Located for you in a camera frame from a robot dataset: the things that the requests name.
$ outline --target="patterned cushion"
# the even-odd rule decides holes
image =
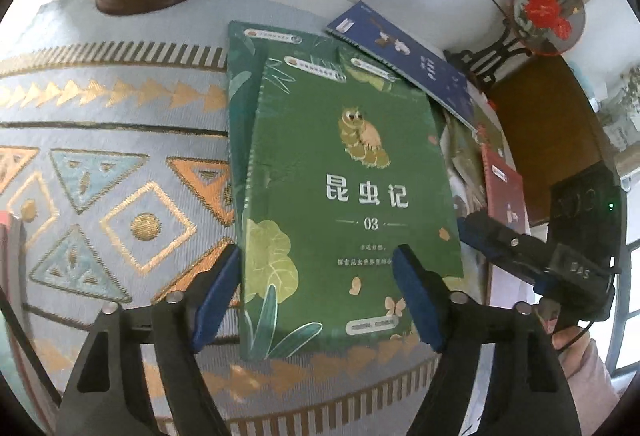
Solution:
[[[189,0],[119,18],[94,0],[61,0],[43,6],[0,60],[0,209],[23,219],[26,320],[61,390],[104,301],[139,307],[185,289],[234,239],[231,20],[314,33],[325,24],[263,0]],[[197,357],[235,434],[392,434],[433,374],[433,353],[415,336],[246,364],[237,322],[230,308],[220,343]],[[172,434],[153,349],[143,356]]]

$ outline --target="wooden cabinet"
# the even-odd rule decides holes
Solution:
[[[487,96],[524,179],[532,226],[548,221],[552,184],[600,160],[613,168],[614,148],[562,57],[534,58]]]

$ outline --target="person's hand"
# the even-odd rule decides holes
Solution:
[[[553,311],[553,313],[549,314],[548,311],[546,315],[541,315],[540,305],[536,305],[537,307],[534,309],[544,330],[546,333],[551,334],[556,329],[556,323],[558,322],[558,313],[559,311]],[[544,316],[550,316],[551,320],[545,320]],[[565,328],[558,333],[555,333],[551,336],[551,343],[555,350],[559,350],[565,344],[569,343],[574,337],[577,337],[578,334],[582,331],[582,328],[579,326],[571,326]],[[575,372],[580,369],[580,364],[582,362],[582,357],[584,356],[584,352],[587,350],[591,337],[589,332],[586,332],[581,336],[578,340],[576,340],[572,345],[564,350],[563,357],[561,359],[562,370],[564,371],[564,376],[569,378],[573,376]]]
[[[559,350],[562,346],[569,343],[574,337],[577,337],[581,331],[582,328],[580,326],[565,328],[564,330],[553,334],[551,336],[551,342],[554,345],[554,348]],[[584,352],[587,350],[590,340],[591,337],[589,332],[586,332],[564,350],[564,358],[561,360],[561,363],[565,377],[569,378],[570,376],[573,376],[575,372],[580,369],[582,357],[584,356]]]

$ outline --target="screw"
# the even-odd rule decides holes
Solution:
[[[513,307],[520,315],[530,315],[533,311],[531,304],[526,302],[516,302]]]
[[[118,303],[117,302],[105,302],[102,305],[102,313],[105,315],[111,315],[118,311]]]
[[[180,302],[183,297],[184,293],[182,293],[181,291],[172,291],[171,293],[167,294],[166,301],[169,304],[178,304],[178,302]]]
[[[453,304],[466,304],[469,301],[468,295],[462,291],[451,292],[449,299]]]

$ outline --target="pink sleeve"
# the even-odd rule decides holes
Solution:
[[[611,377],[598,356],[595,340],[587,346],[580,369],[568,379],[582,436],[591,436],[618,403]]]

